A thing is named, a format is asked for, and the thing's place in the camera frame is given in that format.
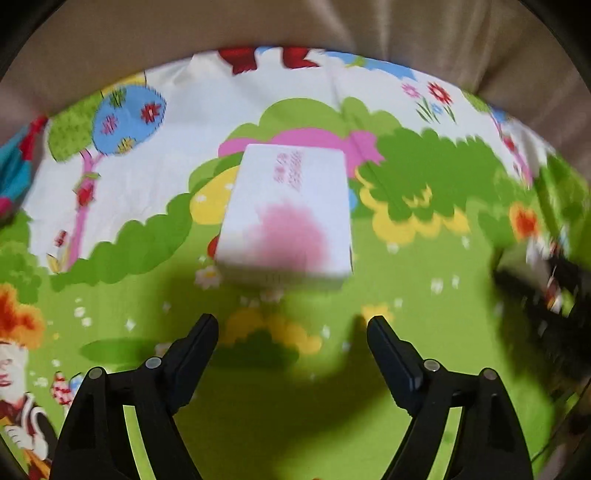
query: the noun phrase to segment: blue tree canopy print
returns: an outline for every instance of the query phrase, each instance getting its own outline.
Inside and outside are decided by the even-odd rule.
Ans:
[[[92,141],[104,155],[121,155],[142,143],[162,124],[166,101],[143,85],[123,85],[101,101]]]
[[[338,59],[341,59],[348,65],[355,64],[356,61],[361,59],[359,66],[363,67],[364,69],[382,70],[383,72],[389,73],[390,75],[394,75],[400,80],[404,78],[416,80],[413,70],[403,65],[390,63],[389,61],[369,59],[367,57],[361,57],[354,55],[352,53],[344,53],[340,51],[326,51],[325,54],[329,57],[336,57]]]

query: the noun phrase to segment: white box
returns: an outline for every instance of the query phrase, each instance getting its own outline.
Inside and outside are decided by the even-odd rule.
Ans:
[[[344,153],[248,145],[215,261],[224,279],[237,283],[342,285],[352,273]]]

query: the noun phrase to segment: beige fabric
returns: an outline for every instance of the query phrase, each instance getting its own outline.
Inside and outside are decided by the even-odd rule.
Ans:
[[[477,93],[591,179],[591,95],[518,0],[68,0],[0,82],[0,141],[142,69],[223,46],[330,48]]]

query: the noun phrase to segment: pink tree trunk print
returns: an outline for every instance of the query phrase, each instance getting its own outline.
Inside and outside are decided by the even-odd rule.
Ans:
[[[86,219],[88,217],[88,210],[90,203],[93,200],[96,178],[92,176],[95,172],[96,166],[105,158],[102,153],[96,157],[90,155],[87,148],[80,152],[82,155],[82,179],[76,189],[76,220],[74,222],[74,232],[70,240],[70,254],[67,259],[66,269],[69,270],[76,260],[80,258],[80,245],[82,244],[82,236],[86,226]]]
[[[525,182],[528,186],[531,186],[531,183],[533,182],[533,175],[531,173],[530,166],[527,164],[527,162],[525,161],[525,159],[523,158],[523,156],[521,155],[521,153],[517,149],[517,146],[513,142],[513,139],[511,138],[511,136],[505,135],[505,133],[503,132],[503,130],[501,128],[501,124],[497,121],[497,119],[494,117],[494,115],[492,113],[491,113],[491,118],[495,124],[496,130],[499,134],[499,137],[501,138],[501,141],[505,144],[507,149],[513,155],[513,158],[515,158],[515,162],[519,165],[519,169],[521,170],[520,173],[522,175],[522,178],[525,180]]]

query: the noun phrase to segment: cartoon mat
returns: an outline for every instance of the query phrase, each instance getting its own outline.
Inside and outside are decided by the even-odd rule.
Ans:
[[[236,172],[257,142],[345,153],[355,272],[340,291],[240,288],[216,269]],[[162,355],[203,312],[220,320],[219,347],[176,422],[206,479],[380,478],[410,418],[365,343],[377,314],[448,369],[498,370],[530,452],[545,443],[545,363],[490,261],[550,233],[590,260],[589,190],[517,120],[399,65],[240,48],[104,88],[50,119],[44,144],[0,230],[0,421],[31,478],[47,477],[89,368]]]

